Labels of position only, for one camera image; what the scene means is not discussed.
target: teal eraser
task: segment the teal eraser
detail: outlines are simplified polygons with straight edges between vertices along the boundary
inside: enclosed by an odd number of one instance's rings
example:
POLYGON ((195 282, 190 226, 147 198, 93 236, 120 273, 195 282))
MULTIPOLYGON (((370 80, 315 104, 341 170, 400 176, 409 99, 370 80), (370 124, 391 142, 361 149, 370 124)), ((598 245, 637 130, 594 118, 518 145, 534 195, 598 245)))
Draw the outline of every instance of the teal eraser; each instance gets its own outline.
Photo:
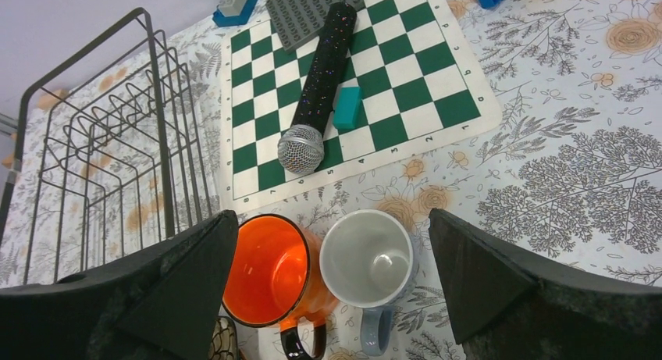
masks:
POLYGON ((356 128, 359 104, 361 104, 361 88, 341 88, 336 103, 336 113, 333 116, 333 126, 337 130, 356 128))

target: white mug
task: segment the white mug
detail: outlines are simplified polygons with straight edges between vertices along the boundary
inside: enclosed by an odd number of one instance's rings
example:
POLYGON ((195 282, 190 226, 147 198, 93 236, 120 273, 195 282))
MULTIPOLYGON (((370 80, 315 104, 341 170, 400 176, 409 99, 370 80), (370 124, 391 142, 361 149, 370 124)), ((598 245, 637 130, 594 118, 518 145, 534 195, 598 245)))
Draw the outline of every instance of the white mug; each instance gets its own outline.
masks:
POLYGON ((407 231, 379 210, 349 213, 325 236, 319 267, 338 300, 363 308, 363 352, 382 355, 390 339, 393 304, 415 287, 418 263, 407 231))

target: gray mug handle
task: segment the gray mug handle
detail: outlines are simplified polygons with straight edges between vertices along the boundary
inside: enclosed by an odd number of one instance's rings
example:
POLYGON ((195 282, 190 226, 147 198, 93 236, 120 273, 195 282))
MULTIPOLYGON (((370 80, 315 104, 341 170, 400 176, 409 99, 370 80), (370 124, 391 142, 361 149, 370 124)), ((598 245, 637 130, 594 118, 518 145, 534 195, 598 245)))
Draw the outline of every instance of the gray mug handle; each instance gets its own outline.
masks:
POLYGON ((392 307, 364 308, 361 319, 361 348, 368 356, 386 352, 391 337, 392 307))

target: microphone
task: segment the microphone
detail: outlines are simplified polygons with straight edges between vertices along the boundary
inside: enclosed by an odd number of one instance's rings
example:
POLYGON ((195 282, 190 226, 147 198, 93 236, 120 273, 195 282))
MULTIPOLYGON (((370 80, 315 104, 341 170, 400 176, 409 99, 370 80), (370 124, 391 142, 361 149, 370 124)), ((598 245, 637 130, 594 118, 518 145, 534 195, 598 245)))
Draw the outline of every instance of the microphone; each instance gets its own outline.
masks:
POLYGON ((312 173, 324 159, 322 135, 347 65, 355 24, 351 5, 338 2, 329 7, 290 129, 278 140, 278 160, 292 173, 312 173))

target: green square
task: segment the green square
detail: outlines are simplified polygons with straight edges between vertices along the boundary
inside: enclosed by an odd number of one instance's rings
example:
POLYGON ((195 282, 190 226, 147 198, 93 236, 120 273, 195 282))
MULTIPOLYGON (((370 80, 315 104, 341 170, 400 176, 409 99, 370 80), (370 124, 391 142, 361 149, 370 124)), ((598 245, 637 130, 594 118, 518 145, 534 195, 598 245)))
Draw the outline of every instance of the green square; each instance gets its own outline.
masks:
POLYGON ((436 20, 428 2, 401 13, 400 18, 402 18, 402 24, 407 32, 436 20))
POLYGON ((340 81, 344 83, 348 80, 352 80, 356 77, 356 72, 354 71, 354 64, 352 64, 351 59, 347 60, 347 65, 345 66, 345 72, 343 73, 343 79, 340 81))
POLYGON ((242 67, 232 70, 232 86, 236 87, 237 85, 246 83, 252 76, 253 64, 249 62, 242 67))
POLYGON ((391 16, 397 15, 397 7, 394 0, 383 0, 380 3, 368 7, 368 15, 372 25, 389 19, 391 16))
POLYGON ((446 42, 416 53, 416 59, 423 75, 434 73, 455 64, 453 54, 450 52, 450 48, 448 48, 446 42))
POLYGON ((308 71, 310 70, 310 65, 312 64, 312 59, 315 57, 315 52, 312 52, 308 55, 305 55, 297 61, 299 65, 299 76, 300 77, 305 77, 308 75, 308 71))
POLYGON ((258 166, 258 186, 260 191, 285 183, 285 169, 277 159, 258 166))
POLYGON ((245 30, 244 32, 240 32, 239 34, 234 35, 230 39, 230 44, 232 45, 232 53, 246 48, 251 44, 251 32, 249 30, 245 30))
POLYGON ((369 27, 354 34, 350 45, 350 52, 351 54, 357 54, 373 46, 377 46, 377 37, 375 37, 375 31, 372 27, 369 27))
POLYGON ((276 88, 276 74, 269 71, 264 75, 253 79, 253 97, 258 97, 260 94, 266 93, 276 88))
POLYGON ((443 128, 478 118, 480 112, 469 90, 464 90, 435 101, 436 112, 439 114, 443 128))
POLYGON ((294 53, 285 53, 285 49, 280 48, 273 52, 273 65, 276 68, 285 66, 287 63, 294 61, 297 55, 294 53))
POLYGON ((432 102, 428 84, 425 83, 425 79, 422 77, 395 87, 393 95, 400 112, 406 112, 432 102))
POLYGON ((361 101, 358 105, 358 114, 356 115, 356 127, 353 130, 338 130, 338 134, 347 134, 366 126, 368 126, 368 118, 365 116, 365 108, 363 107, 363 101, 361 101))
POLYGON ((258 164, 258 151, 255 143, 250 143, 245 147, 233 150, 232 158, 234 160, 233 171, 235 174, 256 166, 258 164))
POLYGON ((272 51, 271 46, 271 36, 265 37, 260 41, 251 45, 251 58, 255 61, 256 59, 262 57, 263 55, 270 53, 272 51))
POLYGON ((255 118, 253 100, 232 107, 232 127, 240 126, 253 118, 255 118))
POLYGON ((334 137, 324 140, 324 159, 315 171, 328 169, 343 162, 343 151, 340 148, 340 139, 334 137))
POLYGON ((271 112, 266 116, 260 116, 255 119, 255 140, 261 140, 279 132, 280 121, 278 120, 278 112, 271 112))
POLYGON ((278 107, 283 108, 292 102, 299 101, 301 96, 301 80, 295 79, 276 89, 278 107))
POLYGON ((376 151, 391 148, 408 140, 400 115, 390 116, 371 124, 370 134, 376 151))
POLYGON ((411 42, 409 42, 409 37, 406 34, 381 44, 379 50, 382 52, 385 65, 414 54, 414 49, 411 47, 411 42))
POLYGON ((386 67, 379 67, 377 70, 370 71, 357 77, 358 86, 361 88, 363 98, 368 98, 378 93, 388 91, 391 88, 389 74, 386 67))

